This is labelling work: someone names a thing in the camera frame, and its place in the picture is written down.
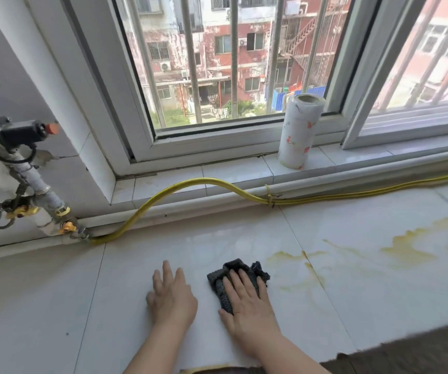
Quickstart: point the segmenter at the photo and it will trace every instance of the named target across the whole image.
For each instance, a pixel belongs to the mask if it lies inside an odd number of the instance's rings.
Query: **yellow hose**
[[[233,191],[237,195],[257,203],[262,203],[265,205],[294,205],[294,204],[302,204],[302,203],[311,203],[311,202],[318,202],[318,201],[331,201],[334,199],[348,199],[348,198],[363,198],[363,197],[369,197],[372,195],[382,195],[386,193],[390,193],[392,191],[402,190],[402,189],[408,189],[408,188],[417,188],[420,186],[423,187],[432,187],[437,185],[443,185],[448,183],[448,175],[440,176],[440,177],[433,177],[433,178],[426,178],[426,179],[420,179],[416,181],[410,181],[405,183],[400,183],[397,185],[392,186],[386,186],[384,188],[379,189],[373,189],[373,190],[365,190],[365,191],[357,191],[352,193],[340,193],[340,194],[333,194],[333,195],[314,195],[304,198],[294,198],[294,199],[277,199],[274,198],[272,195],[269,195],[268,198],[261,198],[257,197],[255,195],[251,195],[247,191],[244,191],[237,186],[234,186],[233,184],[223,181],[218,178],[209,178],[209,177],[199,177],[199,178],[191,178],[187,179],[185,181],[181,181],[178,183],[175,183],[168,188],[165,188],[161,191],[159,191],[157,194],[155,194],[153,197],[151,197],[144,205],[142,205],[140,208],[137,209],[137,211],[126,220],[126,222],[115,232],[98,236],[98,237],[92,237],[90,238],[90,242],[92,244],[103,244],[108,243],[109,241],[115,240],[116,238],[119,238],[124,232],[126,232],[130,227],[133,226],[133,224],[155,203],[160,201],[161,199],[165,198],[167,195],[171,195],[172,193],[188,188],[190,186],[194,185],[217,185],[222,188],[226,188],[227,190]]]

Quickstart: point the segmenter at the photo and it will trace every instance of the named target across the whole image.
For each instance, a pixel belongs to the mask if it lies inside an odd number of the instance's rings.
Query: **blue fence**
[[[310,88],[310,89],[308,89],[307,93],[314,94],[318,97],[323,97],[325,90],[326,90],[326,85],[323,87]],[[277,91],[274,91],[274,93],[272,94],[272,110],[277,111],[277,112],[280,112],[281,110],[283,110],[283,98],[285,97],[285,95],[287,93],[290,93],[290,92],[278,93]],[[295,91],[295,95],[298,95],[300,93],[302,93],[302,91],[300,91],[300,90]]]

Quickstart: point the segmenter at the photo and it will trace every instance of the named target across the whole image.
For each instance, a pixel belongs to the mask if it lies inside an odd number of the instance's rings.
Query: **person's left hand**
[[[174,278],[168,261],[163,262],[163,280],[160,271],[155,270],[153,291],[148,293],[146,301],[155,326],[169,324],[185,333],[195,320],[198,300],[186,284],[183,269],[178,268]]]

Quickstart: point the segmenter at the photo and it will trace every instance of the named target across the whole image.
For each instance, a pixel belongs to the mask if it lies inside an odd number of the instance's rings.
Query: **dark wooden floor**
[[[321,363],[333,374],[445,374],[448,373],[448,327],[357,352],[339,353]],[[261,368],[223,368],[200,374],[259,374]]]

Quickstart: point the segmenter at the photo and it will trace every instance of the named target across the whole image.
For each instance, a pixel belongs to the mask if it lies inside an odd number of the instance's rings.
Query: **paper towel roll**
[[[283,166],[304,168],[324,104],[324,98],[312,94],[299,94],[288,103],[278,152]]]

